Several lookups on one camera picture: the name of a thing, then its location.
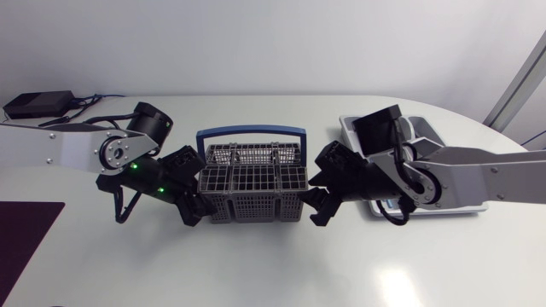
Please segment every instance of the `blue handle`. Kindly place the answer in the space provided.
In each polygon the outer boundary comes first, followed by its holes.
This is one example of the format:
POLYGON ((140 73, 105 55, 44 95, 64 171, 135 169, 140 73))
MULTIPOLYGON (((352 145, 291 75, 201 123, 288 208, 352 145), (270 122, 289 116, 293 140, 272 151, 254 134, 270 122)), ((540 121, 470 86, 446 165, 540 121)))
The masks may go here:
POLYGON ((197 141, 197 152, 201 158, 206 161, 206 138, 241 133, 269 133, 286 136, 299 136, 299 145, 301 146, 301 165, 307 165, 307 135, 305 134, 305 129, 281 125, 235 125, 197 131, 197 135, 195 136, 195 140, 197 141))

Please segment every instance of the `wire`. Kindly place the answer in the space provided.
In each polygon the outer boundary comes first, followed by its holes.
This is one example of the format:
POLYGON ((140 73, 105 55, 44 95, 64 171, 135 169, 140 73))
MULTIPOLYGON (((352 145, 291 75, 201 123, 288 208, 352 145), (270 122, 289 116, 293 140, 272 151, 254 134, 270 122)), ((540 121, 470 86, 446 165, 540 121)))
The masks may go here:
MULTIPOLYGON (((70 123, 73 119, 77 118, 79 115, 81 115, 83 112, 85 112, 88 108, 93 107, 99 101, 101 101, 103 98, 106 98, 106 97, 125 97, 125 96, 115 95, 115 94, 109 94, 109 95, 94 94, 93 96, 88 96, 88 97, 84 97, 84 98, 74 98, 74 99, 72 99, 70 101, 70 103, 77 106, 77 107, 74 107, 75 109, 81 109, 79 112, 75 113, 72 116, 64 116, 64 117, 61 117, 59 119, 54 119, 54 120, 51 120, 49 122, 42 123, 39 126, 40 127, 45 127, 45 126, 53 125, 53 124, 70 123)), ((119 129, 119 126, 117 124, 112 123, 112 122, 111 122, 111 124, 113 124, 114 127, 116 127, 116 129, 119 129)))
POLYGON ((525 141, 525 142, 522 142, 522 143, 520 144, 520 146, 523 146, 523 145, 527 144, 528 142, 530 142, 530 141, 536 139, 537 137, 543 135, 544 133, 546 133, 546 130, 540 132, 539 134, 535 135, 534 137, 530 138, 529 140, 527 140, 527 141, 525 141))
POLYGON ((122 213, 121 211, 123 209, 123 188, 118 187, 118 189, 116 189, 116 191, 113 193, 113 205, 115 210, 116 222, 125 223, 125 221, 127 221, 127 218, 129 218, 131 211, 137 204, 141 195, 142 195, 142 192, 136 192, 133 198, 131 199, 131 201, 129 202, 129 205, 125 208, 125 210, 122 213))
POLYGON ((406 210, 401 210, 402 212, 402 218, 393 217, 392 215, 388 214, 383 207, 383 204, 381 203, 381 200, 376 200, 375 204, 379 207, 379 211, 381 212, 381 215, 386 218, 389 222, 397 225, 397 226, 403 226, 410 220, 410 213, 406 210))
POLYGON ((110 120, 127 120, 127 119, 134 119, 137 117, 140 113, 131 113, 126 115, 112 115, 112 116, 98 116, 91 119, 87 119, 84 121, 84 124, 94 124, 102 121, 110 121, 110 120))
POLYGON ((404 168, 404 157, 403 157, 403 148, 402 148, 402 141, 400 140, 400 126, 398 125, 397 120, 392 121, 392 129, 394 130, 394 137, 396 140, 396 143, 394 144, 394 165, 396 166, 396 172, 400 176, 400 178, 406 183, 411 189, 413 189, 415 192, 421 194, 424 192, 424 187, 411 179, 410 175, 408 174, 407 170, 404 168))
POLYGON ((121 129, 121 128, 119 128, 118 123, 114 122, 113 120, 107 120, 107 122, 112 124, 115 129, 117 129, 117 130, 121 129))

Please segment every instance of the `white tabletop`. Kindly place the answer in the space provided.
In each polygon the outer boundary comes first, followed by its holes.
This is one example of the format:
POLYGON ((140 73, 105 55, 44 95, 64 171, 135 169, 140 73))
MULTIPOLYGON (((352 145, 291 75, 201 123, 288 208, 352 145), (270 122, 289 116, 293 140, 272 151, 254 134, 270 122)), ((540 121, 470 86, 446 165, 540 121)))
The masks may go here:
MULTIPOLYGON (((318 173, 312 161, 320 150, 340 140, 340 115, 393 104, 425 116, 448 145, 523 151, 461 115, 378 96, 114 98, 81 119, 130 113, 138 101, 175 122, 163 154, 195 146, 196 131, 217 126, 305 128, 309 178, 318 173)), ((491 202, 480 214, 415 217, 397 227, 356 202, 344 203, 325 228, 308 218, 309 206, 298 223, 210 224, 204 218, 190 228, 174 206, 146 196, 119 225, 111 194, 99 191, 95 179, 47 166, 0 171, 2 200, 67 204, 7 306, 546 304, 546 206, 491 202)))

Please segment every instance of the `dark purple mat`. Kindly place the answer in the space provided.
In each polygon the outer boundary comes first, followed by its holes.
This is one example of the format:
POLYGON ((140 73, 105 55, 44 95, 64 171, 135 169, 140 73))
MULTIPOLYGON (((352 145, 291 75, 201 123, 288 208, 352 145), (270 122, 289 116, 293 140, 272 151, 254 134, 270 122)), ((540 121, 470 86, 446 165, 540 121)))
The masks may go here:
POLYGON ((0 201, 0 306, 64 206, 0 201))

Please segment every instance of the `black power supply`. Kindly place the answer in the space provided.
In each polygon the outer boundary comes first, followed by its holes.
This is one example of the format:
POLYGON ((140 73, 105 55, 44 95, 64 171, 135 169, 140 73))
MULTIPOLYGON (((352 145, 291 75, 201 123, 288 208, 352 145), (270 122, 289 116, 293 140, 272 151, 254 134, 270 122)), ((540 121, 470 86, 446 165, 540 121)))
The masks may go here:
POLYGON ((25 93, 3 107, 11 119, 60 117, 70 109, 74 95, 70 90, 25 93))

